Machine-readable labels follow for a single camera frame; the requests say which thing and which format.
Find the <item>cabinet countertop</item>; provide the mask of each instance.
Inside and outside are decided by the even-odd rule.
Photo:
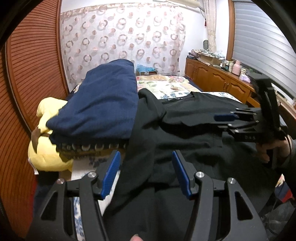
[[[235,79],[236,81],[238,81],[238,82],[240,82],[241,84],[243,84],[244,86],[246,86],[246,87],[247,87],[249,90],[251,90],[252,92],[255,92],[254,88],[253,88],[250,84],[248,84],[248,83],[246,83],[246,82],[244,82],[244,81],[241,81],[241,80],[239,79],[239,76],[237,76],[237,75],[235,75],[235,74],[233,74],[233,73],[231,73],[231,72],[225,71],[225,70],[223,70],[223,69],[215,68],[215,67],[213,67],[213,66],[211,66],[211,65],[208,66],[208,65],[206,65],[205,63],[200,62],[200,61],[198,61],[198,60],[196,60],[196,59],[186,58],[186,60],[190,60],[190,61],[198,62],[198,63],[200,63],[200,64],[203,64],[203,65],[207,66],[207,67],[210,68],[210,69],[213,69],[213,70],[215,70],[215,71],[218,71],[219,73],[222,73],[222,74],[224,74],[224,75],[227,75],[228,77],[230,77],[230,78],[232,78],[232,79]]]

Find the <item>white wall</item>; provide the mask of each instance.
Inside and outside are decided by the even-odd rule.
[[[153,2],[152,0],[133,0],[133,1],[118,1],[118,0],[62,0],[61,12],[74,10],[82,7],[95,6],[111,3],[128,3],[128,2]],[[227,53],[228,31],[229,31],[229,12],[228,0],[216,0],[217,4],[217,28],[216,28],[216,44],[217,50]],[[184,17],[186,26],[186,37],[181,55],[179,58],[180,75],[184,75],[185,63],[188,52],[192,49],[202,49],[202,43],[207,39],[207,30],[205,27],[205,19],[201,15],[199,9],[195,12],[189,9],[180,8]]]

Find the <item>gray sleeve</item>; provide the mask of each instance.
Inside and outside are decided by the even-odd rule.
[[[279,171],[285,176],[285,181],[290,187],[293,196],[296,196],[296,140],[292,140],[292,154],[279,167]]]

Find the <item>bed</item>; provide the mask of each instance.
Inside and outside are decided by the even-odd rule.
[[[163,75],[149,75],[149,76],[137,76],[137,89],[138,91],[146,88],[151,91],[157,99],[173,99],[182,98],[187,96],[190,92],[202,92],[198,87],[190,80],[185,77],[179,76],[163,76]],[[238,99],[225,92],[202,92],[205,94],[220,96],[224,98],[229,98],[240,102]],[[76,180],[82,178],[86,173],[90,171],[95,171],[101,162],[104,162],[109,156],[102,157],[84,157],[80,159],[74,159],[71,180]],[[120,172],[117,173],[113,187],[109,196],[106,197],[104,201],[98,201],[102,215],[108,204],[111,202],[113,191],[115,189],[117,180],[119,178]],[[81,213],[80,213],[80,202],[79,198],[74,198],[74,219],[75,227],[77,233],[77,239],[79,241],[85,240]]]

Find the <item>plush toy tag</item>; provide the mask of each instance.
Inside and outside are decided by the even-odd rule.
[[[28,162],[30,163],[30,165],[33,167],[34,169],[34,175],[39,175],[39,172],[37,171],[36,167],[33,165],[33,163],[31,162],[31,159],[28,158]]]

